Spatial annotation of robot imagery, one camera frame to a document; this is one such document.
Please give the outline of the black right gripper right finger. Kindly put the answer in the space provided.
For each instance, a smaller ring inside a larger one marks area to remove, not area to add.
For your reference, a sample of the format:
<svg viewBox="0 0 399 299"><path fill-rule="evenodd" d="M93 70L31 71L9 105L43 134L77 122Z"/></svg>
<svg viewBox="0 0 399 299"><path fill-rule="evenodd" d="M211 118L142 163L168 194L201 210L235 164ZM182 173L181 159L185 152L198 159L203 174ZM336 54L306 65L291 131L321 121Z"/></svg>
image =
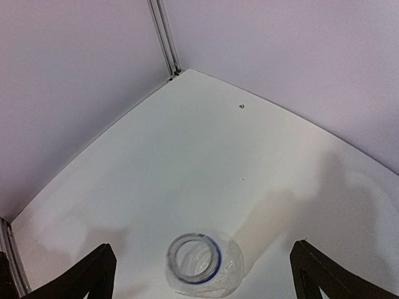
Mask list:
<svg viewBox="0 0 399 299"><path fill-rule="evenodd" d="M298 240L290 252L297 298L398 298L349 272L306 240Z"/></svg>

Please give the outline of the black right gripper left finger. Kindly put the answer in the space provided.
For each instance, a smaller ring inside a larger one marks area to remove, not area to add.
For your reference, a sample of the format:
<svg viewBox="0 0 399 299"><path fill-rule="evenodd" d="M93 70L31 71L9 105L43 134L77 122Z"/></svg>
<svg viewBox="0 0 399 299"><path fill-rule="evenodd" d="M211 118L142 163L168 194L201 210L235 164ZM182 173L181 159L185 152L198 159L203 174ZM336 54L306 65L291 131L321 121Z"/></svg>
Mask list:
<svg viewBox="0 0 399 299"><path fill-rule="evenodd" d="M112 298L117 259L101 244L61 276L24 298Z"/></svg>

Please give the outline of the Pepsi bottle blue label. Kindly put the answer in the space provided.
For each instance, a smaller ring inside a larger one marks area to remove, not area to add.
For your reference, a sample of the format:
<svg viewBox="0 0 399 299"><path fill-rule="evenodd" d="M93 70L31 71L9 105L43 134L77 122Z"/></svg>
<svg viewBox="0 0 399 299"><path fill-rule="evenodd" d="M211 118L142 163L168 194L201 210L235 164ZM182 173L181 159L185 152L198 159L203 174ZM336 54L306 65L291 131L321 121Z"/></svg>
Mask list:
<svg viewBox="0 0 399 299"><path fill-rule="evenodd" d="M237 242L224 232L188 232L171 241L165 256L171 289L194 298L224 298L244 278L244 257Z"/></svg>

